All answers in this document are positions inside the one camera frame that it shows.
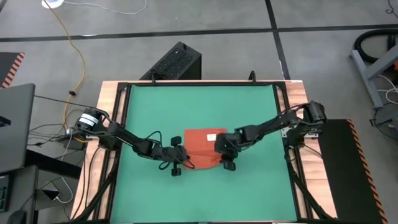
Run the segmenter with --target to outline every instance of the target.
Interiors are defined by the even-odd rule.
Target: wooden table
[[[113,112],[113,107],[114,107],[114,101],[116,97],[116,92],[117,92],[117,86],[119,82],[128,82],[128,83],[149,83],[150,81],[105,81],[102,84],[101,87],[101,92],[99,94],[99,99],[98,99],[98,104],[97,108],[105,110],[109,113],[110,116],[112,116]],[[175,80],[175,81],[158,81],[160,82],[180,82],[180,83],[186,83],[186,82],[215,82],[215,83],[225,83],[225,82],[251,82],[249,80]],[[306,103],[307,96],[305,94],[305,89],[302,81],[299,80],[290,80],[290,81],[280,81],[280,80],[258,80],[258,82],[285,82],[286,89],[287,89],[287,94],[289,98],[289,103],[290,106],[298,105],[301,103]],[[122,108],[124,105],[123,102],[123,94],[121,97],[121,102],[119,103],[119,114],[117,114],[117,121],[120,122],[121,119],[121,112]],[[284,109],[284,102],[282,99],[282,94],[281,92],[278,92],[278,97],[281,105],[281,109]],[[320,148],[317,140],[310,140],[306,139],[305,140],[306,145],[310,146],[311,148],[315,149],[320,153]],[[91,161],[91,158],[93,157],[93,154],[95,150],[98,147],[98,141],[90,141],[87,145],[87,150],[86,150],[86,180],[88,180],[88,164]],[[316,155],[314,152],[311,150],[306,149],[303,147],[300,150],[300,156],[302,159],[302,164],[303,164],[303,169],[304,169],[304,176],[305,180],[307,183],[307,188],[311,192],[311,194],[314,196],[315,200],[323,207],[323,209],[332,217],[336,217],[336,210],[335,206],[333,203],[333,199],[331,197],[331,192],[329,188],[329,182],[328,178],[326,176],[326,171],[325,167],[323,165],[322,159]],[[91,175],[90,175],[90,188],[88,189],[88,202],[91,201],[91,198],[95,195],[98,189],[98,185],[100,182],[100,175],[102,171],[102,166],[103,166],[103,160],[104,160],[104,150],[99,150],[95,158],[93,159],[92,163],[92,168],[91,168]],[[113,161],[110,161],[108,171],[110,170],[110,166],[113,163]],[[78,209],[77,216],[84,210],[84,204],[85,204],[85,197],[86,197],[86,192],[87,189],[83,191],[83,172],[81,172],[80,175],[80,180],[79,180],[79,185],[76,190],[76,196],[75,196],[75,201],[73,204],[73,209],[72,209],[72,214],[75,213],[76,209],[78,208],[78,204],[80,203],[81,195],[83,194],[83,200],[82,200],[82,206]],[[299,209],[300,209],[300,214],[303,218],[307,217],[306,211],[305,211],[305,204],[304,204],[304,199],[301,194],[301,191],[296,187],[297,191],[297,198],[298,198],[298,204],[299,204]],[[106,202],[108,199],[108,190],[105,192],[103,195],[103,199],[101,201],[101,208],[99,212],[99,218],[104,218],[105,216],[105,210],[106,210]]]

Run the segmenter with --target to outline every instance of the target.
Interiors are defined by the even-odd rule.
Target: concrete floor
[[[123,11],[136,11],[144,4],[144,0],[90,2]],[[396,1],[392,2],[398,9]],[[271,3],[278,27],[357,26],[398,21],[384,12],[386,1],[271,0]],[[128,16],[68,4],[56,11],[72,35],[271,27],[263,0],[148,0],[147,4],[141,13]],[[397,142],[370,126],[372,104],[353,61],[348,58],[355,38],[363,32],[366,30],[284,32],[280,33],[280,39],[291,79],[304,81],[308,98],[323,103],[329,118],[354,121],[388,220],[398,223]],[[0,38],[58,35],[64,35],[62,28],[40,1],[8,1],[0,13]],[[87,78],[74,102],[94,106],[102,81],[140,78],[178,41],[203,54],[203,79],[247,79],[251,70],[261,79],[283,79],[271,32],[79,40],[74,43],[86,58]],[[376,38],[364,43],[364,47],[378,56],[385,44],[385,38]],[[12,84],[35,83],[38,95],[65,99],[81,75],[80,59],[67,41],[0,42],[0,51],[26,53]],[[61,122],[63,107],[62,103],[35,99],[31,126]],[[54,133],[58,129],[48,128],[43,132]],[[55,143],[34,150],[49,156],[63,153],[62,146]],[[82,154],[75,154],[66,161],[78,162],[81,157]],[[41,174],[39,185],[51,178],[51,174]],[[75,190],[77,181],[67,180]],[[61,182],[57,186],[62,190],[62,199],[67,200],[66,187]],[[61,207],[39,214],[39,223],[65,220]]]

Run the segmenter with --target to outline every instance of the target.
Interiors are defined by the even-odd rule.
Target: green mat
[[[260,124],[277,114],[271,86],[133,86],[127,130],[161,131],[163,145],[185,129]],[[124,146],[111,223],[296,220],[280,132],[240,153],[236,171],[185,170],[137,156]]]

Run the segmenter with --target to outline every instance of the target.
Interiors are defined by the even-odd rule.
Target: red towel
[[[209,169],[220,164],[221,154],[215,152],[216,135],[226,133],[225,128],[185,130],[185,149],[195,169]]]

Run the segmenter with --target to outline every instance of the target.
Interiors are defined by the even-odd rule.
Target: hazard tape
[[[10,71],[8,72],[6,79],[4,79],[0,88],[8,88],[11,85],[12,80],[14,79],[19,66],[21,65],[23,59],[25,57],[25,53],[20,53],[17,58],[15,58],[14,63],[12,64]]]
[[[356,134],[354,123],[350,119],[347,119],[347,122],[349,124],[349,127],[351,128],[351,132],[353,133],[354,141],[356,142],[356,147],[358,148],[358,152],[359,152],[359,157],[362,160],[362,165],[363,165],[363,168],[365,169],[365,174],[368,177],[368,182],[369,182],[369,185],[371,186],[374,200],[376,201],[376,205],[379,209],[381,220],[382,220],[383,224],[387,224],[388,223],[387,217],[386,217],[386,214],[384,213],[383,206],[381,205],[379,194],[377,194],[376,186],[374,185],[374,182],[373,182],[373,179],[371,176],[371,172],[369,171],[368,163],[366,162],[365,155],[363,153],[361,144],[359,143],[359,138],[358,138],[358,135]]]

